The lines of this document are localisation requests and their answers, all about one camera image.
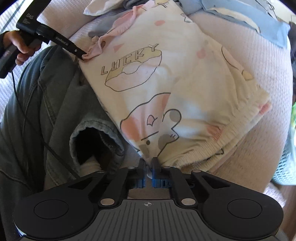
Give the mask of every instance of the black sleeve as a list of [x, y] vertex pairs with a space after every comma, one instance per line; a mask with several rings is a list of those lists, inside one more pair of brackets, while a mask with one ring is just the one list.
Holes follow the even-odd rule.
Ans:
[[4, 48], [4, 46], [3, 46], [3, 36], [4, 36], [4, 34], [6, 34], [8, 31], [6, 31], [6, 32], [4, 32], [4, 33], [2, 33], [2, 34], [0, 34], [0, 57], [2, 57], [2, 55], [4, 54], [4, 52], [5, 52], [5, 48]]

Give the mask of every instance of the mesh basket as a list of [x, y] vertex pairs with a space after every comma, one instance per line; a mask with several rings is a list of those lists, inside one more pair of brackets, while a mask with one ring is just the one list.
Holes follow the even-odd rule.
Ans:
[[296, 185], [294, 131], [290, 130], [273, 180], [280, 185]]

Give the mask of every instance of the pink fabric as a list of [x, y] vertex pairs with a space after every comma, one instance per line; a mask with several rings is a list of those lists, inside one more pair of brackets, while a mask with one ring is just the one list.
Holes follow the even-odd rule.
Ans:
[[138, 9], [141, 8], [144, 4], [134, 6], [132, 10], [128, 11], [125, 15], [117, 19], [112, 28], [103, 36], [95, 36], [92, 39], [93, 44], [89, 47], [86, 54], [82, 56], [84, 60], [91, 59], [95, 56], [100, 55], [103, 52], [103, 48], [107, 46], [114, 37], [123, 34], [127, 31], [138, 16]]

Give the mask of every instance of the wooden floor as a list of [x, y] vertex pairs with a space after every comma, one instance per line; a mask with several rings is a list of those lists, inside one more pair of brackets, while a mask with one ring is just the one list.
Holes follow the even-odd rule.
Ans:
[[296, 241], [296, 186], [278, 186], [287, 200], [281, 228], [290, 241]]

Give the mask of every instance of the pink triangle print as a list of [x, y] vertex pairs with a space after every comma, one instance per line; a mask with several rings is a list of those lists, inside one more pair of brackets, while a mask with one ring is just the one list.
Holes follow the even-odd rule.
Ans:
[[122, 45], [124, 45], [124, 44], [119, 44], [119, 45], [114, 46], [113, 47], [114, 53], [116, 53], [121, 48]]

